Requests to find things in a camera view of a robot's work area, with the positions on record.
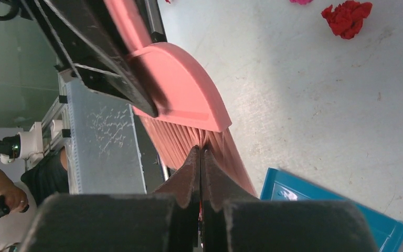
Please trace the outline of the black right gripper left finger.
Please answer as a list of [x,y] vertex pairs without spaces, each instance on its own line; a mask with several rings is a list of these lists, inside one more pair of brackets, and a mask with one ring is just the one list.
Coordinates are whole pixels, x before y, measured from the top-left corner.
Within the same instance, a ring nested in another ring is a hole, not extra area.
[[183,165],[154,194],[174,196],[181,208],[200,208],[200,147],[190,149]]

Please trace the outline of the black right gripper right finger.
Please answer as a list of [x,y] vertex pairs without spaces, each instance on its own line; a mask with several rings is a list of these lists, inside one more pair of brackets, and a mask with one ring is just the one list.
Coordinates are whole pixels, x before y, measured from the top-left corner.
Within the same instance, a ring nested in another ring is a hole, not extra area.
[[200,196],[204,212],[210,209],[218,213],[228,200],[258,200],[220,168],[211,150],[202,149],[200,154]]

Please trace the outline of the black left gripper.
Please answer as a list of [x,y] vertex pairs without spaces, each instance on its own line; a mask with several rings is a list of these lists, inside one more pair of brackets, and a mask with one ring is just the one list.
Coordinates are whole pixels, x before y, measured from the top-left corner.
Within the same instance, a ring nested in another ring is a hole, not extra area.
[[22,1],[57,54],[91,91],[125,100],[156,118],[146,81],[128,63],[132,53],[121,39],[104,1]]

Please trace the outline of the pink hand brush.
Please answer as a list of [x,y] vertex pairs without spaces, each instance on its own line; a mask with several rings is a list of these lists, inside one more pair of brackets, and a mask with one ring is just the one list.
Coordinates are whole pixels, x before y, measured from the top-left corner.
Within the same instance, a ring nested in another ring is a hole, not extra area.
[[205,69],[182,48],[153,42],[134,1],[105,1],[128,48],[128,64],[155,103],[158,116],[133,107],[162,163],[178,170],[194,146],[209,148],[237,184],[257,192],[229,130],[231,119]]

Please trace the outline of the blue plastic dustpan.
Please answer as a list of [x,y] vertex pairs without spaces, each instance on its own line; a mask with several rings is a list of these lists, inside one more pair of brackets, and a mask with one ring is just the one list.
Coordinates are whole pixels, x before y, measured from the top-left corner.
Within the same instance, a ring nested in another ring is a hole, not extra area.
[[[263,201],[348,201],[284,170],[268,168],[260,194]],[[398,251],[403,242],[403,223],[371,208],[352,202],[364,215],[379,251]]]

